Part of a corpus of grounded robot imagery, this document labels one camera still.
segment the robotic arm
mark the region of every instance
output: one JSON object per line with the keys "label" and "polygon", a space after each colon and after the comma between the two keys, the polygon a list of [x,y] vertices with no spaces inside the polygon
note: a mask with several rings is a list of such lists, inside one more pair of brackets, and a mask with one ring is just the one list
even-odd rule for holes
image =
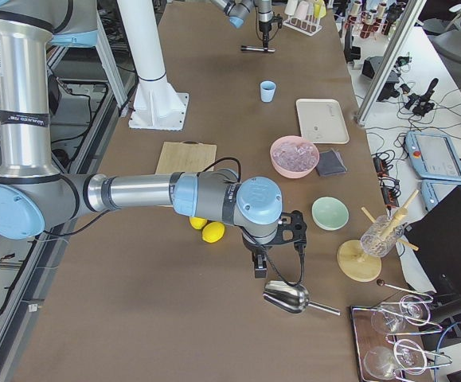
{"label": "robotic arm", "polygon": [[[234,5],[229,14],[241,14],[245,4]],[[94,20],[87,20],[88,14]],[[182,215],[241,227],[257,277],[265,276],[272,245],[294,242],[303,255],[303,215],[282,212],[279,187],[267,178],[239,183],[231,170],[63,175],[53,166],[45,45],[88,46],[95,43],[94,32],[96,0],[0,0],[0,235],[20,240],[90,212],[173,205]],[[285,231],[292,239],[283,238]]]}
{"label": "robotic arm", "polygon": [[237,4],[234,0],[228,0],[227,2],[225,0],[211,0],[211,2],[229,16],[230,23],[236,28],[240,28],[244,24],[244,21],[256,6],[259,18],[259,31],[262,33],[262,49],[245,47],[242,50],[271,53],[275,51],[269,48],[269,33],[274,23],[278,24],[278,28],[281,28],[283,19],[272,12],[271,0],[242,0]]}

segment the light blue cup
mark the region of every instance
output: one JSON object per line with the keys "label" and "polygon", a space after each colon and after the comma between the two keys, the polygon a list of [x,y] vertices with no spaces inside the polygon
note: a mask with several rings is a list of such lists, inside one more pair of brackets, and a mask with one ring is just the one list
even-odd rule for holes
{"label": "light blue cup", "polygon": [[336,231],[349,221],[349,210],[334,197],[321,197],[311,206],[314,222],[322,229]]}
{"label": "light blue cup", "polygon": [[262,102],[271,102],[275,96],[276,84],[272,81],[263,81],[260,83],[260,99]]}

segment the gray cloth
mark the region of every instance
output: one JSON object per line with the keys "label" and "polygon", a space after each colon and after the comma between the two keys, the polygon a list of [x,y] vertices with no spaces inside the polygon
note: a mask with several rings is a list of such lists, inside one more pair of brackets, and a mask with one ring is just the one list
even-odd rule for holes
{"label": "gray cloth", "polygon": [[333,149],[320,153],[316,169],[318,175],[321,177],[329,177],[330,175],[347,172],[347,168],[343,165],[342,156]]}

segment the yellow lemon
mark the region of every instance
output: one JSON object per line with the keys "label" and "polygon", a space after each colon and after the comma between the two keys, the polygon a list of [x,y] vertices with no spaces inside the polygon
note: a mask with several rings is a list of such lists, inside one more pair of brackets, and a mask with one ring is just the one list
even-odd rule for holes
{"label": "yellow lemon", "polygon": [[201,238],[207,243],[216,243],[225,234],[225,226],[219,221],[207,224],[201,232]]}
{"label": "yellow lemon", "polygon": [[191,227],[195,229],[202,229],[207,224],[207,219],[203,219],[201,217],[190,217],[189,223],[191,224]]}

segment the wooden cutting board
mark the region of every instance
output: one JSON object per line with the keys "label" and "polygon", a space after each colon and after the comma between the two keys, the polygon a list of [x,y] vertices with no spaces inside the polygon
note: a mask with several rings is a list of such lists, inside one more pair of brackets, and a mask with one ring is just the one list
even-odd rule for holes
{"label": "wooden cutting board", "polygon": [[214,163],[216,145],[197,142],[164,142],[156,173],[197,172]]}

